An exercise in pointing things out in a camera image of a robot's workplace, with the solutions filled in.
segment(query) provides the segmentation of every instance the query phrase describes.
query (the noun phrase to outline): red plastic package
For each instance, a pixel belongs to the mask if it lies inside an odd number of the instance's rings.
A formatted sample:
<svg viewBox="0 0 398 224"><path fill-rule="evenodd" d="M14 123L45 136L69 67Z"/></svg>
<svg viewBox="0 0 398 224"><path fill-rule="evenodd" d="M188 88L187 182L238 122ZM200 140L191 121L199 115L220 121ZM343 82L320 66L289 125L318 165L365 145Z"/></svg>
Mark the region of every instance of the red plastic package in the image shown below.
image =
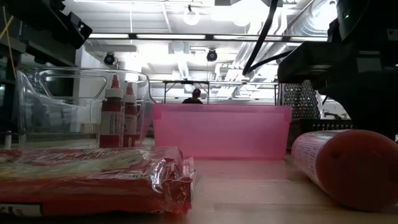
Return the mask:
<svg viewBox="0 0 398 224"><path fill-rule="evenodd" d="M186 214L193 177L192 161L176 147L3 151L0 213Z"/></svg>

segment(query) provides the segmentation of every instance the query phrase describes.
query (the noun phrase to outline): table surface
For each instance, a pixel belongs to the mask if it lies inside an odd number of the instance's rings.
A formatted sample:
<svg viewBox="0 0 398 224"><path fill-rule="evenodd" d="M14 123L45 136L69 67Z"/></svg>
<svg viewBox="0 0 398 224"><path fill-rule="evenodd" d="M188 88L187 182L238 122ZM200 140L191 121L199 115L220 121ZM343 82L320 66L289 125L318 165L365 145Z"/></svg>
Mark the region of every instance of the table surface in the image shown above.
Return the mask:
<svg viewBox="0 0 398 224"><path fill-rule="evenodd" d="M10 218L1 223L398 223L398 208L384 213L342 208L300 172L289 155L284 161L195 160L195 169L193 208L186 217L113 214Z"/></svg>

